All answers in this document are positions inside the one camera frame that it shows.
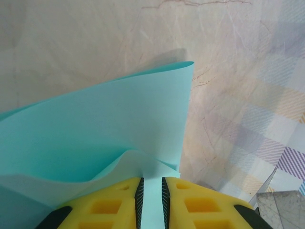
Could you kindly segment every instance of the teal paper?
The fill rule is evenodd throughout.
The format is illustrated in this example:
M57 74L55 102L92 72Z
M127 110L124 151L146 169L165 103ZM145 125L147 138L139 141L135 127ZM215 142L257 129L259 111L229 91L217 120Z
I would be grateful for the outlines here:
M0 185L54 207L179 177L192 75L193 62L173 63L0 114Z
M1 186L0 203L1 229L33 229L54 210Z

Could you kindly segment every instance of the black rubber pad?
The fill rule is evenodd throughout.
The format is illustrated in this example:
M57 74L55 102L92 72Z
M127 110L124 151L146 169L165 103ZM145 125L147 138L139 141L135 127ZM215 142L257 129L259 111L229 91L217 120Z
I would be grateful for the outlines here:
M144 178L142 177L138 188L135 192L135 217L136 217L136 227L137 229L141 228L141 219L142 219L142 208L143 208L143 197L144 197Z
M36 229L57 229L72 211L72 207L65 206L54 210L36 227Z
M165 177L162 177L162 203L163 203L163 214L164 214L164 227L165 229L169 229L171 195Z
M272 229L254 210L242 205L234 205L234 207L253 229Z

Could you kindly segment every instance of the yellow plastic part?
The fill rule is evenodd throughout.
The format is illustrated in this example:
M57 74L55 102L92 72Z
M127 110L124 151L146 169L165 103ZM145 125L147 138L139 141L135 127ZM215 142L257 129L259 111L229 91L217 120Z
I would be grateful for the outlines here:
M134 195L139 182L131 178L65 203L72 211L58 229L136 229Z
M167 177L171 195L170 229L252 229L234 205L251 208L240 199Z

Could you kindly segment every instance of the paper sheet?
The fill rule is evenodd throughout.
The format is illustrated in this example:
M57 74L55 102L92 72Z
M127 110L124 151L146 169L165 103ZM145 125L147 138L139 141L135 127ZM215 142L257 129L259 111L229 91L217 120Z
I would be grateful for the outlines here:
M0 228L3 229L33 229L54 210L1 186L0 203Z
M161 177L180 175L192 74L193 62L173 63L0 114L0 185L56 207L144 177L160 196L144 195L143 214L163 216Z

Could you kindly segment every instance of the square hole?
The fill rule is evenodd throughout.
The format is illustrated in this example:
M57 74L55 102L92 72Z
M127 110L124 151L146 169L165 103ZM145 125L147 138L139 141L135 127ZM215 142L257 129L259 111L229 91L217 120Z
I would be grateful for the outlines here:
M187 198L184 200L188 212L220 211L217 204L209 198Z
M91 208L92 214L116 214L122 201L119 199L104 199L96 201Z
M194 221L196 229L233 229L231 223L222 221Z
M189 186L185 185L185 184L176 184L177 189L188 189L190 188Z
M79 229L111 229L113 222L86 222L80 223Z
M116 188L116 190L123 190L123 191L128 190L128 189L129 189L129 185L124 185L124 186L120 186L120 187Z

